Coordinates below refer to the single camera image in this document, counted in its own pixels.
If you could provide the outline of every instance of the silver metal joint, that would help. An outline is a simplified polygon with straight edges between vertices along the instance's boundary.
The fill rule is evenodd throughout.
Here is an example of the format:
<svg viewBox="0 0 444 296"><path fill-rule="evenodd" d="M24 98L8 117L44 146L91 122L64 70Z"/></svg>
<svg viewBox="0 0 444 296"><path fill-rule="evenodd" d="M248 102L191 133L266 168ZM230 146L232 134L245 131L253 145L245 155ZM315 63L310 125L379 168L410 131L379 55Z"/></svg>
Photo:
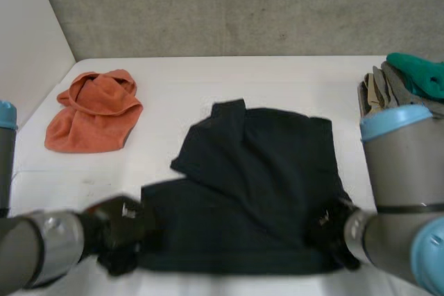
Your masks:
<svg viewBox="0 0 444 296"><path fill-rule="evenodd" d="M42 270L32 283L38 286L63 276L80 261L83 228L77 216L69 211L37 212L27 217L39 229L44 245Z"/></svg>
<svg viewBox="0 0 444 296"><path fill-rule="evenodd" d="M355 211L345 223L344 239L348 250L353 256L363 263L370 263L363 247L364 232L367 222L375 216L374 213L367 211Z"/></svg>

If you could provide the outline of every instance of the gray cloth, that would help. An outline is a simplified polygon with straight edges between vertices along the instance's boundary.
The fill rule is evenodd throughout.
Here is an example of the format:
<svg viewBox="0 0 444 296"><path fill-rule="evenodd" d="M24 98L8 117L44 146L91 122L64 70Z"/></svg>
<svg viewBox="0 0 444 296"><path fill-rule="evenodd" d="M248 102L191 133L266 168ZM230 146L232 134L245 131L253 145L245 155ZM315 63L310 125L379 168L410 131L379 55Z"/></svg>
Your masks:
<svg viewBox="0 0 444 296"><path fill-rule="evenodd" d="M399 104L398 101L396 100L395 95L393 94L390 83L386 81L384 72L378 69L376 66L373 67L373 78L375 79L377 90L382 96L383 100L382 107L384 109L390 107L397 107Z"/></svg>
<svg viewBox="0 0 444 296"><path fill-rule="evenodd" d="M370 111L370 106L367 103L367 87L364 81L358 86L358 101L361 117L364 117Z"/></svg>
<svg viewBox="0 0 444 296"><path fill-rule="evenodd" d="M388 83L391 86L393 94L396 96L399 105L419 104L427 107L433 114L434 118L444 119L444 104L437 101L432 101L424 97L419 97L412 94L404 86L403 76L401 72L388 62L383 62L381 65Z"/></svg>

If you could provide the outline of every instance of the gray concrete wall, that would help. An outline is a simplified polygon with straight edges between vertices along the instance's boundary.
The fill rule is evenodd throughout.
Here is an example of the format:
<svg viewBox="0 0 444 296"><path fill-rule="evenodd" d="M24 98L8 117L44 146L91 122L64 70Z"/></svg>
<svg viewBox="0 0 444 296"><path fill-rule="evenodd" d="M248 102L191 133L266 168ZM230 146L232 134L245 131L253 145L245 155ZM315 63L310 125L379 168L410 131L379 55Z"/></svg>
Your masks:
<svg viewBox="0 0 444 296"><path fill-rule="evenodd" d="M444 0L50 0L77 60L383 55L444 60Z"/></svg>

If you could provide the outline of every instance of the pile of clothes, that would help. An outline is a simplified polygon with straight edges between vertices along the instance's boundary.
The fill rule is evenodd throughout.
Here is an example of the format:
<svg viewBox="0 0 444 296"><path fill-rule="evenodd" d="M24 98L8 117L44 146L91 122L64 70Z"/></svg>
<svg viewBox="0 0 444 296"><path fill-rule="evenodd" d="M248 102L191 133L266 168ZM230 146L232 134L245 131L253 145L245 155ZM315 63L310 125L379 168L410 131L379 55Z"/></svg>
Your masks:
<svg viewBox="0 0 444 296"><path fill-rule="evenodd" d="M365 76L358 86L361 116L407 104L427 107L444 119L444 63L403 53L391 53L381 69Z"/></svg>

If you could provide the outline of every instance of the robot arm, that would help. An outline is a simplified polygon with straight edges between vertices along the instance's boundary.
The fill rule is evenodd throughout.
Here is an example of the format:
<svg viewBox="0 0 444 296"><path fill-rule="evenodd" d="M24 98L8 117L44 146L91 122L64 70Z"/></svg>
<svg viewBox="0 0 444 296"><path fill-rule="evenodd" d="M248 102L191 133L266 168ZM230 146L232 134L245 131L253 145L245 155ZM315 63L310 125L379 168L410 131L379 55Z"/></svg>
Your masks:
<svg viewBox="0 0 444 296"><path fill-rule="evenodd" d="M137 246L155 231L153 211L119 196L81 214L35 212L0 219L0 296L45 286L97 255L111 275L135 269Z"/></svg>
<svg viewBox="0 0 444 296"><path fill-rule="evenodd" d="M369 263L444 295L444 122L408 105L363 119L361 134L377 213L328 202L308 238L349 269Z"/></svg>

